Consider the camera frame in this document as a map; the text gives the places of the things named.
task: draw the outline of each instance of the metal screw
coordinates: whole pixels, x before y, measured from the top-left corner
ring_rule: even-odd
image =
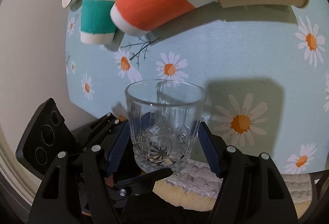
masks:
[[[261,158],[263,158],[264,160],[268,160],[269,159],[269,155],[267,153],[262,153],[261,154]]]
[[[92,146],[92,151],[93,152],[98,152],[100,149],[101,149],[101,146],[99,146],[99,145]]]
[[[126,190],[125,189],[121,189],[121,190],[119,190],[119,194],[120,194],[120,196],[125,196],[126,195]]]
[[[58,153],[58,158],[64,158],[66,156],[66,152],[60,152]]]
[[[234,153],[236,151],[236,148],[234,146],[228,146],[226,148],[226,150],[229,152],[229,153]]]

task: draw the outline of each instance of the white wall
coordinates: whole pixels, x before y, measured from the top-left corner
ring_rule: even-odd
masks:
[[[0,145],[32,192],[39,180],[14,153],[37,107],[53,97],[70,129],[94,119],[68,96],[67,14],[61,0],[0,0]]]

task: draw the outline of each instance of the white petal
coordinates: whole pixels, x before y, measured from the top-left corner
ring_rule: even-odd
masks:
[[[267,120],[268,120],[268,118],[260,118],[260,119],[257,119],[255,121],[252,121],[251,123],[252,124],[259,124],[259,123],[265,122]]]
[[[304,30],[308,32],[307,27],[301,17],[299,17],[299,21],[300,21],[301,26],[304,28]]]
[[[292,170],[292,174],[296,174],[297,173],[297,169],[298,169],[298,167],[296,166],[296,167],[294,167],[294,169]]]
[[[299,155],[300,155],[300,156],[303,156],[303,155],[306,155],[306,154],[307,154],[307,152],[305,151],[305,145],[301,145],[301,146],[300,146]]]
[[[310,31],[310,34],[312,33],[312,25],[310,23],[310,19],[306,16],[306,20],[307,20],[307,24],[308,24],[308,27],[309,27],[309,31]]]
[[[214,128],[214,131],[225,131],[225,130],[228,130],[228,129],[230,129],[229,124],[222,124],[222,125],[216,126]]]
[[[303,49],[303,48],[305,48],[305,47],[307,47],[307,42],[302,42],[302,43],[299,43],[299,44],[298,44],[298,48],[299,48],[299,49]]]
[[[240,110],[240,105],[239,103],[237,102],[237,100],[235,99],[235,97],[231,94],[228,95],[228,98],[233,106],[233,109],[234,111],[237,113],[237,114],[241,114],[241,110]]]
[[[250,120],[254,120],[256,118],[258,118],[259,116],[261,116],[264,112],[267,111],[267,103],[261,101],[250,113],[249,113],[249,117]]]
[[[221,135],[222,139],[227,139],[228,137],[230,137],[232,134],[234,133],[234,129],[230,129],[229,131],[227,131],[224,135]]]
[[[187,66],[187,60],[181,60],[177,65],[176,65],[176,67],[178,68],[178,69],[181,69],[181,68],[185,68]]]
[[[165,53],[161,53],[160,56],[161,56],[161,58],[162,58],[164,64],[168,64],[168,63],[169,63],[169,62],[168,62],[168,59],[167,59],[167,56],[166,56]]]
[[[296,162],[299,159],[299,157],[295,154],[292,154],[289,158],[288,158],[288,162]]]
[[[308,35],[308,31],[307,29],[304,29],[302,26],[298,25],[298,29],[304,34],[304,35]]]
[[[314,25],[314,28],[313,28],[313,36],[316,37],[317,36],[317,33],[319,31],[319,26],[317,24]]]
[[[316,53],[313,53],[313,58],[314,58],[314,67],[317,67],[317,57],[316,57]]]
[[[310,51],[309,65],[313,62],[313,51]]]
[[[288,164],[285,166],[285,168],[294,167],[294,166],[295,166],[295,164]]]
[[[255,127],[253,125],[250,126],[250,130],[258,135],[262,135],[262,136],[265,136],[267,134],[267,132],[260,128],[260,127]]]
[[[295,36],[302,41],[306,41],[306,36],[301,33],[295,33]]]
[[[224,107],[217,105],[216,109],[219,110],[225,116],[233,118],[233,115],[227,109],[225,109]]]
[[[246,143],[246,140],[244,139],[244,134],[240,135],[240,147],[243,147]]]
[[[215,115],[213,117],[213,120],[229,124],[230,122],[232,122],[233,118],[232,117],[224,117],[224,116]]]
[[[319,60],[321,61],[321,63],[323,63],[323,58],[322,58],[322,55],[320,53],[320,50],[316,49],[316,54],[319,57]]]
[[[254,142],[254,138],[253,138],[251,132],[250,131],[247,131],[244,134],[246,135],[246,137],[248,139],[249,145],[250,146],[253,146],[255,142]]]
[[[246,95],[246,97],[244,98],[244,102],[243,102],[243,106],[242,106],[242,113],[243,114],[248,114],[248,112],[250,110],[251,103],[252,103],[252,99],[253,99],[253,94],[252,93],[248,93]]]
[[[324,37],[323,37],[323,35],[317,36],[317,37],[316,37],[316,42],[317,42],[319,45],[324,45]]]
[[[237,132],[234,132],[234,134],[232,136],[231,144],[236,145],[238,140],[239,140],[239,135]]]
[[[182,77],[182,78],[188,78],[189,77],[188,74],[186,74],[182,71],[177,71],[175,75],[178,76],[178,77]]]
[[[317,48],[318,49],[321,49],[323,52],[325,52],[325,49],[323,47],[321,47],[321,46],[318,45]]]
[[[176,64],[178,60],[179,60],[179,54],[176,55],[176,57],[174,59],[174,64]]]
[[[175,54],[169,51],[169,63],[174,63]]]
[[[305,49],[305,52],[304,52],[304,60],[307,60],[307,58],[309,57],[309,55],[310,55],[310,48],[307,47]]]

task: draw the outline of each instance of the orange flower center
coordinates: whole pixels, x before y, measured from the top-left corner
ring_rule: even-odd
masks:
[[[313,34],[308,34],[306,36],[306,42],[310,50],[315,50],[317,48],[317,42]]]
[[[176,73],[176,67],[174,64],[172,63],[168,63],[164,66],[164,73],[167,75],[167,76],[171,76],[171,75],[174,75]]]
[[[231,122],[231,128],[233,128],[239,134],[246,132],[250,129],[250,118],[244,114],[238,114]]]
[[[126,57],[121,58],[120,65],[121,65],[121,69],[124,71],[128,71],[130,69],[130,64]]]
[[[89,85],[87,83],[85,83],[85,90],[87,93],[89,93],[89,91],[90,91]]]
[[[307,156],[306,155],[300,156],[300,158],[296,162],[296,166],[301,167],[306,162],[307,162]]]
[[[127,119],[123,116],[123,115],[119,115],[119,120],[121,121],[121,122],[123,122],[123,121],[126,121]]]

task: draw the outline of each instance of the camera lens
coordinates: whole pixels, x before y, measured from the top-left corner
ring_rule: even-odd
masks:
[[[40,165],[45,165],[47,163],[47,153],[42,147],[36,149],[36,159]]]
[[[60,120],[58,119],[57,112],[53,111],[51,113],[51,121],[53,122],[54,125],[58,125]]]
[[[55,133],[54,130],[50,127],[50,125],[46,124],[41,129],[41,137],[43,142],[47,146],[52,146],[55,141]]]

